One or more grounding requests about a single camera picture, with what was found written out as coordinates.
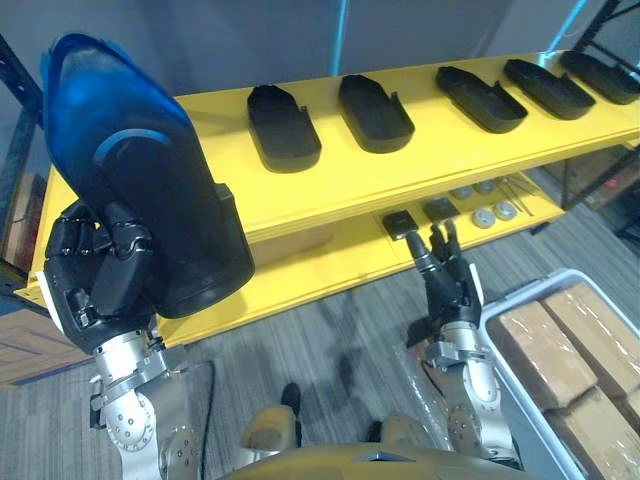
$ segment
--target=robotic hand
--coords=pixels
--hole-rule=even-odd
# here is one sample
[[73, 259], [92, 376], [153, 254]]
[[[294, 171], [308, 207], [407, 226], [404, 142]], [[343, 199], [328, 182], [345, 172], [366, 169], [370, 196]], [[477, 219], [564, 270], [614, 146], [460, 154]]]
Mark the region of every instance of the robotic hand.
[[125, 479], [199, 478], [191, 370], [152, 324], [253, 274], [233, 196], [180, 105], [112, 45], [66, 35], [42, 70], [47, 146], [80, 200], [53, 226], [41, 287], [59, 328], [95, 355], [91, 426], [107, 430]]
[[431, 251], [417, 232], [406, 236], [424, 279], [429, 320], [438, 332], [426, 349], [426, 362], [442, 372], [436, 383], [449, 407], [448, 430], [455, 449], [520, 469], [517, 446], [500, 410], [493, 360], [477, 333], [482, 305], [476, 284], [450, 220], [445, 229], [446, 242], [440, 228], [431, 227]]

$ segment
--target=metal disc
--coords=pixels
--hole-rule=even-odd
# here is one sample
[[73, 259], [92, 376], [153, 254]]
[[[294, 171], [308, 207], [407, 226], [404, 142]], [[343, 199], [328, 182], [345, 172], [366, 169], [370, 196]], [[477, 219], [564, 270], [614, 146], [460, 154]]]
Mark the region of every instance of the metal disc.
[[451, 190], [450, 193], [454, 198], [457, 198], [458, 200], [464, 200], [465, 198], [469, 198], [471, 195], [473, 195], [473, 188], [467, 185], [466, 187], [460, 187], [456, 188], [455, 190]]
[[509, 202], [498, 202], [493, 206], [493, 213], [500, 220], [511, 220], [518, 215], [518, 210]]
[[496, 189], [496, 186], [497, 184], [495, 180], [485, 180], [474, 184], [473, 188], [476, 192], [481, 193], [482, 195], [489, 195]]
[[478, 208], [471, 217], [473, 224], [478, 228], [489, 228], [496, 223], [496, 217], [486, 208]]

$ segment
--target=yellow shelving unit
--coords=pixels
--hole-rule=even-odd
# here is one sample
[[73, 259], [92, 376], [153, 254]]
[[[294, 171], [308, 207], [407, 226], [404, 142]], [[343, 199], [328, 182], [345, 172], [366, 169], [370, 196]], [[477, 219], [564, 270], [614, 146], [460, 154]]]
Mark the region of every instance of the yellow shelving unit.
[[[512, 220], [496, 220], [496, 224], [486, 230], [473, 225], [471, 214], [476, 208], [491, 209], [495, 203], [506, 200], [499, 191], [491, 195], [474, 194], [463, 202], [452, 199], [460, 211], [454, 222], [461, 247], [469, 248], [510, 235], [563, 213], [539, 190], [537, 195], [518, 196], [534, 216], [520, 212]], [[411, 268], [413, 260], [405, 241], [392, 240], [382, 226], [382, 218], [406, 209], [426, 239], [431, 232], [431, 222], [422, 211], [422, 203], [411, 202], [338, 222], [329, 243], [258, 270], [245, 287], [219, 304], [180, 320], [161, 319], [159, 327], [163, 337], [169, 345], [192, 342]]]
[[[426, 217], [415, 204], [420, 199], [638, 138], [639, 102], [614, 105], [590, 91], [596, 104], [585, 116], [559, 120], [503, 75], [508, 58], [446, 63], [471, 71], [487, 83], [499, 80], [528, 110], [520, 126], [500, 135], [482, 130], [438, 89], [435, 76], [444, 64], [365, 73], [388, 93], [398, 92], [416, 126], [406, 147], [384, 155], [363, 151], [340, 116], [340, 78], [281, 85], [299, 105], [308, 107], [322, 143], [318, 164], [295, 174], [272, 173], [261, 164], [247, 129], [246, 99], [251, 89], [178, 97], [195, 126], [215, 180], [229, 185], [235, 196], [250, 243], [326, 224], [335, 224], [335, 234], [319, 249], [262, 269], [240, 292], [220, 304], [184, 320], [162, 321], [169, 343], [196, 340], [406, 268], [410, 264], [406, 248], [390, 243], [381, 227], [380, 217], [385, 212], [408, 205], [414, 217], [426, 225]], [[561, 71], [557, 54], [519, 58], [544, 60], [550, 70]], [[29, 283], [18, 292], [37, 303], [42, 304], [42, 299], [35, 272], [43, 268], [51, 227], [74, 199], [52, 169]], [[463, 246], [486, 242], [562, 213], [542, 194], [528, 198], [527, 205], [533, 217], [521, 213], [487, 230], [471, 224], [468, 212], [475, 207], [458, 205], [467, 212], [456, 221]], [[290, 287], [282, 289], [281, 285]]]

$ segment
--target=gray carpet floor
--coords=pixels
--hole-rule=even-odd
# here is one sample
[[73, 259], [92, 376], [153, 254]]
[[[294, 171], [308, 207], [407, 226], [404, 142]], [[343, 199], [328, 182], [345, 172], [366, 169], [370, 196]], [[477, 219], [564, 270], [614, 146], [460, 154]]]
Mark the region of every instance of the gray carpet floor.
[[[467, 257], [489, 299], [573, 267], [640, 319], [638, 257], [586, 207], [536, 236], [522, 232]], [[421, 279], [407, 271], [190, 345], [195, 361], [215, 365], [206, 478], [230, 471], [243, 428], [290, 381], [302, 389], [304, 444], [362, 440], [372, 420], [396, 410], [431, 425], [434, 446], [445, 446], [432, 391], [403, 347], [407, 327], [425, 311]], [[106, 434], [87, 425], [87, 381], [94, 373], [89, 364], [0, 391], [0, 478], [119, 477], [119, 457]], [[205, 375], [202, 404], [206, 385]]]

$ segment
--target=cardboard box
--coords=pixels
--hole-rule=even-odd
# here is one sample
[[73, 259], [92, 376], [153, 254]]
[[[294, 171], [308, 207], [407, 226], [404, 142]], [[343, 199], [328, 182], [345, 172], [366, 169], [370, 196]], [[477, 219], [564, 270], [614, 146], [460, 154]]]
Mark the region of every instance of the cardboard box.
[[600, 296], [581, 283], [542, 300], [611, 398], [640, 387], [640, 342]]
[[13, 220], [3, 252], [4, 259], [28, 272], [38, 236], [47, 184], [36, 173], [26, 173], [20, 179], [13, 207]]
[[256, 268], [269, 265], [297, 253], [304, 253], [328, 243], [334, 225], [321, 225], [300, 232], [271, 238], [249, 245]]
[[596, 385], [593, 371], [538, 302], [506, 312], [487, 326], [540, 410], [565, 408]]
[[50, 318], [29, 310], [0, 316], [0, 385], [90, 359]]
[[629, 425], [640, 434], [640, 390], [613, 402]]
[[640, 478], [640, 438], [598, 387], [546, 417], [589, 480]]

